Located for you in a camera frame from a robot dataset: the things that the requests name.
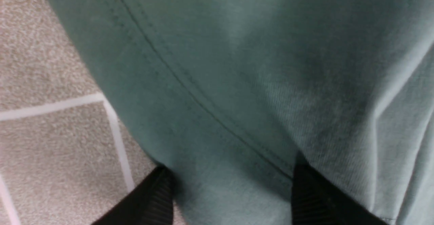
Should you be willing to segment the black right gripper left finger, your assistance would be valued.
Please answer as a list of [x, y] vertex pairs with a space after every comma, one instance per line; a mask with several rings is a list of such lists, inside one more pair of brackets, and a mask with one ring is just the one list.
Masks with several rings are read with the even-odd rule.
[[124, 199], [93, 225], [172, 225], [175, 178], [165, 166], [157, 166]]

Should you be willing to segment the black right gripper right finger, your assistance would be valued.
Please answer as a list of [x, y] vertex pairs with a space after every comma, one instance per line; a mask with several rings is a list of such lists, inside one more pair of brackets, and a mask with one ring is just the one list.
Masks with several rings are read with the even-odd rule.
[[293, 225], [386, 225], [297, 154], [292, 186]]

